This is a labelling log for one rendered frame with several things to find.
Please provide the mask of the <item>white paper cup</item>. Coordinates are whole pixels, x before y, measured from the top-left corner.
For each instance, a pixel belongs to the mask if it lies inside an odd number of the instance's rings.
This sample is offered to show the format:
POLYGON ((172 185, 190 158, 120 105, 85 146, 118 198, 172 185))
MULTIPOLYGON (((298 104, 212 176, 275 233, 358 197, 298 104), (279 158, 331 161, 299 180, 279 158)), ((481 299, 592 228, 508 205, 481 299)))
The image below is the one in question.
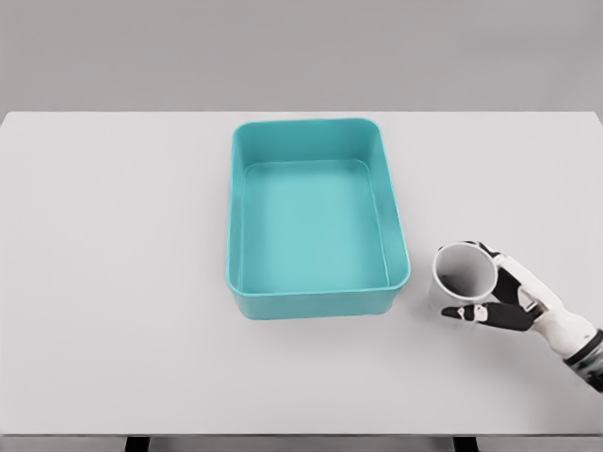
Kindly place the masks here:
POLYGON ((475 243, 451 243, 434 256, 428 302, 436 312, 479 303, 492 294, 497 280, 497 266, 484 249, 475 243))

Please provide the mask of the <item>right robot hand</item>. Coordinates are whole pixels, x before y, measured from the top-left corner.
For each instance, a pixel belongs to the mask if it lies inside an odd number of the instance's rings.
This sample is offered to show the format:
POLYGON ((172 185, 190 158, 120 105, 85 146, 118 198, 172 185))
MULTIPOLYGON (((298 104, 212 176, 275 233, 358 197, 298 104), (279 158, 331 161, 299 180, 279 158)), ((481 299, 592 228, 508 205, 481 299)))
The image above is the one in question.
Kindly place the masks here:
POLYGON ((513 257, 479 245, 494 260, 498 280, 492 294, 479 303, 446 307, 440 315, 508 331, 529 331, 544 324, 547 314, 562 311, 561 299, 513 257))

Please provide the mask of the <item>teal plastic basket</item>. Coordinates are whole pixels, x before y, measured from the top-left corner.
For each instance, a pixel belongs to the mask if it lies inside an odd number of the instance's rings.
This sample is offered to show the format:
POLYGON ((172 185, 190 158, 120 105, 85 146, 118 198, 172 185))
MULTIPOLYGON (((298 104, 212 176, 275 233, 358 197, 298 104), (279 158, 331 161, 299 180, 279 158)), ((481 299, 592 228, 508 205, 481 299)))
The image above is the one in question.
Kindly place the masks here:
POLYGON ((226 281, 253 320, 380 315, 411 275, 381 128, 250 121, 232 135, 226 281))

